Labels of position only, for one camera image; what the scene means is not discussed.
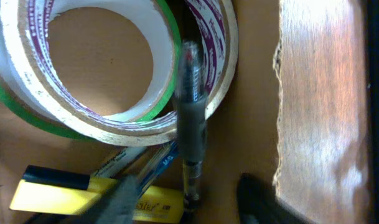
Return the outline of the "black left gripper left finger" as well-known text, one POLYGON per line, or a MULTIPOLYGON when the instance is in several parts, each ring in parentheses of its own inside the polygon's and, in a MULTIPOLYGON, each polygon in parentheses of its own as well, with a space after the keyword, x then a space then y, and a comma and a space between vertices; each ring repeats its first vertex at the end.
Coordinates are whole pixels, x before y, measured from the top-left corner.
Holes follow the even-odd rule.
POLYGON ((132 224, 137 201, 136 178, 127 175, 83 214, 60 224, 132 224))

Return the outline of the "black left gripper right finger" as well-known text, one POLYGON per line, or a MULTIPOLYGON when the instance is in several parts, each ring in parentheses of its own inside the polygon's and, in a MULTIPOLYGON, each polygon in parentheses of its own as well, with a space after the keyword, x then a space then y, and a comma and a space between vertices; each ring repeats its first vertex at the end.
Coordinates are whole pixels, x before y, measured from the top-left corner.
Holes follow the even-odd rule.
POLYGON ((310 219, 278 202, 273 187, 261 179, 242 173, 236 188, 241 224, 306 224, 310 219))

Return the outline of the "yellow highlighter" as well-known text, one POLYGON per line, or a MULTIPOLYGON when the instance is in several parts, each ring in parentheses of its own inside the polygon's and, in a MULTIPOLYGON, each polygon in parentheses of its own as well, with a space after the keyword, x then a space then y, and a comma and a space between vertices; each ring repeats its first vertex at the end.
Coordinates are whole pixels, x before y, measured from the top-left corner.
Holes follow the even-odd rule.
MULTIPOLYGON (((9 208, 38 213, 79 215, 90 208, 115 183, 114 179, 92 177, 85 190, 20 180, 9 208)), ((156 223, 179 223, 184 196, 178 190, 150 186, 138 200, 133 219, 156 223)))

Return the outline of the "blue ballpoint pen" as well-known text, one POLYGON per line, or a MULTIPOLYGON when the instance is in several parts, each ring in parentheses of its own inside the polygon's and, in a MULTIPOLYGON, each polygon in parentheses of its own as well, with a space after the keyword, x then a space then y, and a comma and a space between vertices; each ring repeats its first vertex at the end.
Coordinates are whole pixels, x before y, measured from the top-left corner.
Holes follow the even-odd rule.
POLYGON ((179 152, 175 141, 162 145, 137 175, 138 197, 141 197, 146 192, 178 155, 179 152))

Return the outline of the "cardboard box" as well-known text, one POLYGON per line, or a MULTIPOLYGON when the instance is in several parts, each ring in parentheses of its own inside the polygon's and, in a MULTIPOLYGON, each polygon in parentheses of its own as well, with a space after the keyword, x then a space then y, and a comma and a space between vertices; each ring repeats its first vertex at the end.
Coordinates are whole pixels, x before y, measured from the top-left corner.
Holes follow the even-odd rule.
POLYGON ((233 1, 236 74, 208 121, 196 223, 238 223, 242 173, 315 223, 371 223, 365 1, 233 1))

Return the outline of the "black marker pen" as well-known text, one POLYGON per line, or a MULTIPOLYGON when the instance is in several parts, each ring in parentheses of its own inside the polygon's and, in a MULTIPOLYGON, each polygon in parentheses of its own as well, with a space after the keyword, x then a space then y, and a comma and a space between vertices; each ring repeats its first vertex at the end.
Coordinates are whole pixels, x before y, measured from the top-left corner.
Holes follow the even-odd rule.
MULTIPOLYGON (((92 177, 112 177, 125 167, 132 164, 144 154, 146 147, 126 147, 104 162, 99 169, 94 171, 92 177)), ((64 170, 51 169, 29 165, 23 173, 22 180, 35 184, 53 185, 78 190, 87 190, 90 184, 90 176, 64 170)))

